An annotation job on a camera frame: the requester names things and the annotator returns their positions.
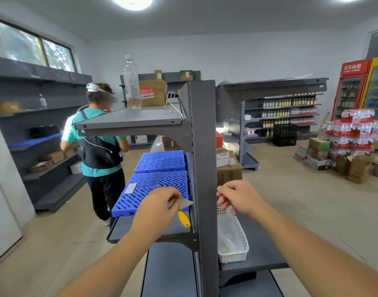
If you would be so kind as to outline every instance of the tiled floor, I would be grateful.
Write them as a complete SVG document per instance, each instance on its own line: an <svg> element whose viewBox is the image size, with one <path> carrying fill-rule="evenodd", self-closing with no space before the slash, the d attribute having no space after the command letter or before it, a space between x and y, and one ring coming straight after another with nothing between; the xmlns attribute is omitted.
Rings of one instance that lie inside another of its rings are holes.
<svg viewBox="0 0 378 297"><path fill-rule="evenodd" d="M292 157L294 147L257 144L258 172L245 170L260 195L275 209L320 234L378 270L378 179L350 183L333 171L314 171ZM143 150L130 151L123 162L131 177ZM108 228L92 210L83 186L54 214L37 215L25 237L0 264L0 297L50 297L107 252ZM122 296L140 296L145 258ZM285 297L309 296L290 269L273 274Z"/></svg>

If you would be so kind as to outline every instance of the person's arm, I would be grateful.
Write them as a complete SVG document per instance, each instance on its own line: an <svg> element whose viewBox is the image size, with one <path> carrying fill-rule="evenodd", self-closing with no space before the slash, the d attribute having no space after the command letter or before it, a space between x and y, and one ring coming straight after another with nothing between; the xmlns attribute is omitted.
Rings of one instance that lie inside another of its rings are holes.
<svg viewBox="0 0 378 297"><path fill-rule="evenodd" d="M74 115L70 116L67 119L67 122L65 123L65 126L64 126L64 131L63 131L63 134L61 137L61 143L60 143L61 150L63 151L72 149L74 143L76 143L77 141L75 134L72 132L73 117Z"/></svg>
<svg viewBox="0 0 378 297"><path fill-rule="evenodd" d="M131 230L56 297L119 297L132 271L178 213L180 192L155 189L140 203ZM168 208L167 202L176 199Z"/></svg>
<svg viewBox="0 0 378 297"><path fill-rule="evenodd" d="M222 210L234 206L263 226L312 297L378 297L378 272L272 209L251 185L218 187Z"/></svg>
<svg viewBox="0 0 378 297"><path fill-rule="evenodd" d="M116 141L119 146L119 149L122 152L127 153L128 151L130 151L130 144L128 143L126 137L116 137Z"/></svg>

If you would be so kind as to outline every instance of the window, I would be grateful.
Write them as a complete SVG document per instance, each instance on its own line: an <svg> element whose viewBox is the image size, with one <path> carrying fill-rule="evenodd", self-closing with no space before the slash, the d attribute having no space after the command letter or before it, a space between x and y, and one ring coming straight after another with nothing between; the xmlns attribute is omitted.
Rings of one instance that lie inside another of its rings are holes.
<svg viewBox="0 0 378 297"><path fill-rule="evenodd" d="M0 38L10 59L76 72L72 50L0 20Z"/></svg>

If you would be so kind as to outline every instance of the shelf upright post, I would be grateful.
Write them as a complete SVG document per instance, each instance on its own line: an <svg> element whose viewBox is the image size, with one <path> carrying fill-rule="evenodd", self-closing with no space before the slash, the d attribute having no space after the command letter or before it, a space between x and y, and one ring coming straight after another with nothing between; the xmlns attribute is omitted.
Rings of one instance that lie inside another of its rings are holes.
<svg viewBox="0 0 378 297"><path fill-rule="evenodd" d="M216 211L215 80L190 81L196 182L196 216L200 240L200 293L218 297L218 233Z"/></svg>

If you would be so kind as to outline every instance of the black chest bag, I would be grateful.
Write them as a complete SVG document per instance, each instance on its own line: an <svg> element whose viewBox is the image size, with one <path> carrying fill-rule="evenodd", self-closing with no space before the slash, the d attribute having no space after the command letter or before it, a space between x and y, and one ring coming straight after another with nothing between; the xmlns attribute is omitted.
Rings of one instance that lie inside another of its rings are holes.
<svg viewBox="0 0 378 297"><path fill-rule="evenodd" d="M80 111L85 120L84 111ZM93 169L110 169L123 161L121 150L117 144L110 144L99 137L84 137L78 140L78 154L83 163Z"/></svg>

